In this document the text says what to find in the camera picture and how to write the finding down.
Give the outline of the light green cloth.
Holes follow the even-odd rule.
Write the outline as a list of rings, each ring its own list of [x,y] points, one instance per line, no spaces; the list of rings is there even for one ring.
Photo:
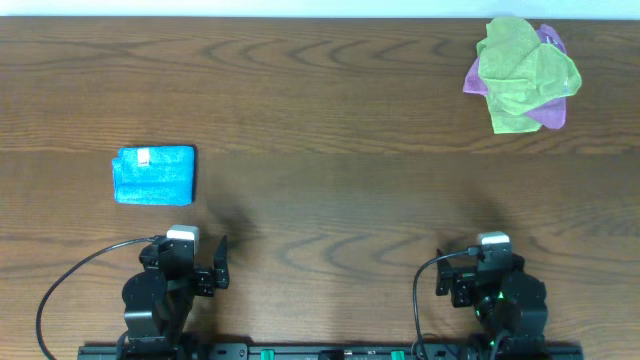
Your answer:
[[[552,100],[575,95],[582,77],[573,60],[540,40],[524,19],[499,17],[476,47],[478,75],[492,112],[520,116]]]

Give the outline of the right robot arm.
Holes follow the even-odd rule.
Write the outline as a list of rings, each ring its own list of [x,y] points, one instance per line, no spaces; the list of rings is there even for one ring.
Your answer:
[[[525,260],[508,244],[471,246],[461,252],[473,266],[453,266],[438,252],[436,294],[455,308],[472,307],[484,332],[471,335],[460,359],[546,359],[546,287],[524,272]]]

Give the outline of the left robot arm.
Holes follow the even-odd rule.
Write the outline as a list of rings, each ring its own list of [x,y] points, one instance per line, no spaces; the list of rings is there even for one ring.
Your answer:
[[[144,271],[122,290],[127,331],[117,341],[118,359],[192,359],[198,356],[192,336],[183,329],[194,298],[212,297],[230,284],[227,239],[222,238],[212,265],[195,263],[195,242],[155,236],[139,261]]]

